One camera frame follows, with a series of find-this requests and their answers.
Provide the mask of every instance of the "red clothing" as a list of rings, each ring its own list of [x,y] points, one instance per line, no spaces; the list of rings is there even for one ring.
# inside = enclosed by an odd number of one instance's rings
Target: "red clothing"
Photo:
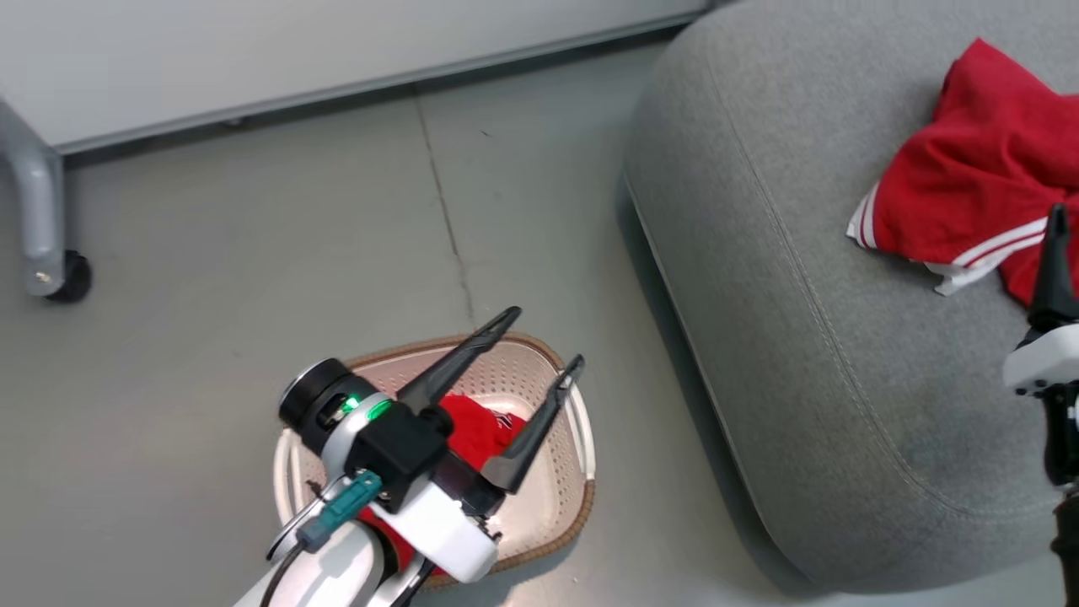
[[[1054,203],[1079,221],[1079,95],[1058,95],[979,39],[952,66],[932,123],[899,150],[847,235],[925,262],[951,294],[999,266],[1029,306]],[[1069,248],[1079,287],[1079,238]]]
[[[439,404],[453,418],[450,450],[476,470],[483,468],[491,457],[506,451],[517,433],[524,428],[521,418],[488,410],[468,397],[450,395]],[[412,554],[415,552],[412,547],[397,535],[393,527],[375,516],[370,508],[365,508],[359,513],[359,520],[378,527],[390,538],[397,550],[400,568],[404,569],[412,561]],[[435,570],[436,575],[440,572],[441,569]]]

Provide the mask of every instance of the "gray ottoman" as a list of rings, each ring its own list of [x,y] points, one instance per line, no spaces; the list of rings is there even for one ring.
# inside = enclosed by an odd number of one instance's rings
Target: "gray ottoman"
[[[753,0],[655,68],[626,178],[746,485],[820,585],[937,587],[1047,553],[1024,312],[844,236],[975,37],[1079,91],[1075,0]]]

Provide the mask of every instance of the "gray metal table leg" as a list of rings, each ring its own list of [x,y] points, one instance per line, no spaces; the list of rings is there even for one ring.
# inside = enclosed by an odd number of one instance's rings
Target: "gray metal table leg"
[[[10,105],[0,99],[0,156],[12,167],[23,212],[26,289],[56,292],[64,264],[64,163]]]

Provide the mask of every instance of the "concrete floor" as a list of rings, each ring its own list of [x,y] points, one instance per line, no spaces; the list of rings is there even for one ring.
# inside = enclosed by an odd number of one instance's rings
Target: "concrete floor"
[[[588,358],[596,509],[570,550],[419,607],[1063,604],[1048,556],[916,595],[808,598],[768,547],[617,187],[666,42],[73,158],[86,301],[25,295],[16,222],[0,223],[3,604],[230,605],[277,528],[292,375],[508,305]],[[4,176],[0,217],[15,210]]]

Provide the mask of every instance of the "white panel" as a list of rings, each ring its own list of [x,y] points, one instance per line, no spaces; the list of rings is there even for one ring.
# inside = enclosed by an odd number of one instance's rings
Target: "white panel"
[[[704,4],[0,0],[0,94],[46,141],[70,151],[201,114],[311,100],[317,92],[331,96],[395,74],[692,15]]]

